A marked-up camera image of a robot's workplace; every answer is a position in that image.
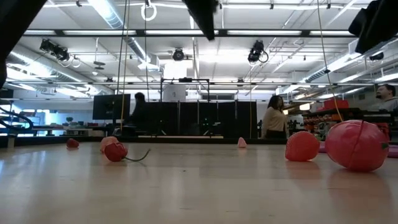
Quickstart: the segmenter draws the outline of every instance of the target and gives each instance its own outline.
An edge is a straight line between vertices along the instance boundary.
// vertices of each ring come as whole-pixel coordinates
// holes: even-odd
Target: black object
[[[122,119],[122,106],[123,106],[123,119],[130,116],[130,94],[124,95],[103,95],[94,96],[93,105],[93,119]]]
[[[0,88],[7,78],[6,58],[47,0],[0,1]]]
[[[67,62],[70,59],[70,55],[68,53],[68,49],[65,47],[61,47],[59,45],[55,45],[51,43],[50,40],[42,40],[42,44],[40,45],[40,50],[45,53],[50,53],[52,56],[57,58],[57,60],[61,62]]]
[[[349,32],[359,37],[355,51],[363,54],[381,42],[392,39],[398,32],[398,1],[372,1],[360,10],[349,27]]]
[[[218,7],[217,0],[182,0],[188,12],[208,40],[214,40],[214,17]]]
[[[381,52],[381,53],[379,53],[377,55],[373,55],[373,56],[369,57],[369,59],[372,60],[372,61],[374,61],[374,60],[382,60],[383,58],[384,58],[384,53],[383,52]]]
[[[267,60],[261,61],[261,55],[266,54],[267,55]],[[262,43],[262,40],[256,40],[256,43],[254,43],[252,49],[250,50],[250,54],[248,57],[249,63],[256,63],[258,61],[262,63],[266,63],[268,61],[268,54],[264,51],[264,44]]]
[[[173,59],[177,62],[184,60],[184,52],[182,52],[182,49],[175,49]]]

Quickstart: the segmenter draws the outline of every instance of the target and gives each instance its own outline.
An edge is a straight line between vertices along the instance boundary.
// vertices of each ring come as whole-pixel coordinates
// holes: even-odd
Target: person
[[[281,96],[272,96],[262,119],[261,138],[286,139],[289,135],[287,118],[283,113],[284,101]]]
[[[396,88],[392,85],[381,85],[376,92],[376,98],[382,100],[379,105],[380,111],[398,112],[398,98]]]
[[[142,129],[144,128],[147,117],[145,95],[139,92],[134,95],[134,98],[136,99],[136,107],[134,108],[134,111],[130,117],[128,117],[124,123],[133,124],[137,127],[137,129]]]

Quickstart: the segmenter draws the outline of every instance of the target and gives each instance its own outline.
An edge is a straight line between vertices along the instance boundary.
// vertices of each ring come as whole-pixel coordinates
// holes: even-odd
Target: spotlight
[[[67,62],[70,59],[70,55],[66,47],[55,45],[51,43],[50,40],[43,40],[42,44],[40,45],[40,50],[45,53],[50,53],[50,55],[53,55],[61,62]]]
[[[184,52],[182,52],[182,49],[175,49],[175,52],[173,54],[173,59],[178,62],[184,59]]]
[[[263,54],[267,56],[267,60],[265,61],[260,60]],[[268,61],[268,54],[264,51],[262,40],[256,40],[256,43],[254,43],[253,48],[250,50],[248,61],[250,64],[254,64],[256,62],[266,63]]]

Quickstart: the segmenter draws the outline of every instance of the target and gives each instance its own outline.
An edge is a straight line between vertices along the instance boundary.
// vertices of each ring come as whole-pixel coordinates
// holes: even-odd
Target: computer monitor
[[[130,94],[94,96],[93,119],[123,119],[130,116]]]

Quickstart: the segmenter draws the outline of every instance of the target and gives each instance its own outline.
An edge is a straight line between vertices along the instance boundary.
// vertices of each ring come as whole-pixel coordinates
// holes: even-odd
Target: small pink object
[[[101,141],[101,149],[100,149],[101,153],[104,154],[106,146],[118,142],[119,142],[118,139],[113,136],[103,138]]]
[[[248,145],[246,144],[246,141],[245,141],[242,137],[240,137],[240,138],[239,138],[239,141],[238,141],[238,147],[241,148],[241,149],[245,149],[246,146],[248,146]]]

